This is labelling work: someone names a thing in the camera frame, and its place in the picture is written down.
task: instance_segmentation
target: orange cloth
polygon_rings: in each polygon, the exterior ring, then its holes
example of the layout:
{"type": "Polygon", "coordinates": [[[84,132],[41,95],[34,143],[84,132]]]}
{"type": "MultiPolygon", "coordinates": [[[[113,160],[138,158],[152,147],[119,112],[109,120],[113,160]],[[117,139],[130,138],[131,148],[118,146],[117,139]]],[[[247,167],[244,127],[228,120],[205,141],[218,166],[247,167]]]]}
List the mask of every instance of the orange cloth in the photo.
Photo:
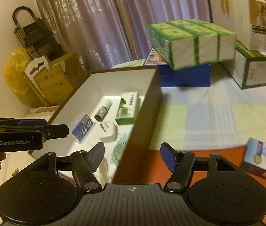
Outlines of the orange cloth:
{"type": "MultiPolygon", "coordinates": [[[[227,150],[214,150],[214,151],[194,151],[194,154],[198,157],[208,157],[210,153],[217,152],[220,155],[224,156],[232,163],[237,166],[240,165],[243,155],[244,155],[245,147],[235,148],[235,149],[227,149],[227,150]]],[[[171,173],[168,171],[166,165],[162,161],[160,157],[159,151],[149,151],[149,160],[147,161],[148,169],[146,174],[144,175],[144,183],[160,183],[163,187],[166,181],[169,179],[171,173]]],[[[266,180],[255,175],[251,175],[261,184],[266,187],[266,180]]],[[[192,183],[206,177],[206,172],[195,172],[192,183]]]]}

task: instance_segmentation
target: yellow plastic bag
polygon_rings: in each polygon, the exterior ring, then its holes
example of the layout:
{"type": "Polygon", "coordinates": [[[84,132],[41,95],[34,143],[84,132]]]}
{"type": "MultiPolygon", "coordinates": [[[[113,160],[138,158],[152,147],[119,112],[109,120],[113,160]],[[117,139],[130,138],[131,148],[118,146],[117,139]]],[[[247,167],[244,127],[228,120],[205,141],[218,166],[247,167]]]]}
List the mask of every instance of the yellow plastic bag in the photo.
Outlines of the yellow plastic bag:
{"type": "Polygon", "coordinates": [[[24,105],[37,108],[41,107],[42,103],[22,76],[30,61],[26,49],[17,47],[5,64],[4,76],[9,88],[24,105]]]}

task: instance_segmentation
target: blue card package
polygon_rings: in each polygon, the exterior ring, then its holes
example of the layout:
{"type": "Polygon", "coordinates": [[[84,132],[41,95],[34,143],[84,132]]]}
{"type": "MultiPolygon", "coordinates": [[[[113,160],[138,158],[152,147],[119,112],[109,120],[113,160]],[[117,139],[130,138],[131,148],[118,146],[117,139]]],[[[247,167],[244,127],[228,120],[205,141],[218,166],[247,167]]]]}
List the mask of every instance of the blue card package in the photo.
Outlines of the blue card package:
{"type": "Polygon", "coordinates": [[[84,137],[87,136],[88,132],[91,130],[93,126],[94,126],[93,121],[86,114],[73,129],[72,134],[77,138],[79,142],[81,142],[84,139],[84,137]]]}

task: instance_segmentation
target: white power adapter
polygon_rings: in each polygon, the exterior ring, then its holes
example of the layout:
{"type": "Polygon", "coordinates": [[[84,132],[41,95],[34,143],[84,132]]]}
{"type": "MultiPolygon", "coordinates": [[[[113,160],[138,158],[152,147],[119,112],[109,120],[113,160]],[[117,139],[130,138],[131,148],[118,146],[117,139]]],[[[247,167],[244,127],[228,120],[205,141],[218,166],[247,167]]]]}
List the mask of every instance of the white power adapter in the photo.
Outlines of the white power adapter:
{"type": "Polygon", "coordinates": [[[114,121],[99,122],[97,136],[103,143],[113,142],[117,138],[117,125],[114,121]]]}

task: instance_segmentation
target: medicine box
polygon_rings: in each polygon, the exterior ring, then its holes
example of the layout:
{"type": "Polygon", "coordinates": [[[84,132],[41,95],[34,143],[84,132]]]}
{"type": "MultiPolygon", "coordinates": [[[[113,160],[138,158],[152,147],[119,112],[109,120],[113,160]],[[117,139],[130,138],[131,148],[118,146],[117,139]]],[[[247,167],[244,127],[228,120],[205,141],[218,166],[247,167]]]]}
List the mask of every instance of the medicine box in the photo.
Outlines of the medicine box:
{"type": "Polygon", "coordinates": [[[240,168],[266,179],[266,143],[250,138],[240,168]]]}
{"type": "Polygon", "coordinates": [[[126,92],[121,94],[120,103],[115,121],[118,125],[134,124],[139,109],[138,92],[126,92]]]}
{"type": "Polygon", "coordinates": [[[218,61],[225,61],[234,58],[236,34],[218,25],[200,19],[190,19],[197,25],[210,29],[218,34],[218,61]]]}
{"type": "Polygon", "coordinates": [[[173,70],[196,65],[194,36],[167,23],[149,25],[152,46],[173,70]]]}
{"type": "Polygon", "coordinates": [[[248,50],[237,41],[235,59],[221,65],[241,89],[266,86],[266,52],[248,50]]]}
{"type": "MultiPolygon", "coordinates": [[[[194,54],[196,64],[212,63],[218,61],[218,34],[203,26],[190,22],[169,21],[167,24],[173,25],[194,36],[194,54]]],[[[180,49],[177,54],[184,55],[185,50],[180,49]]]]}

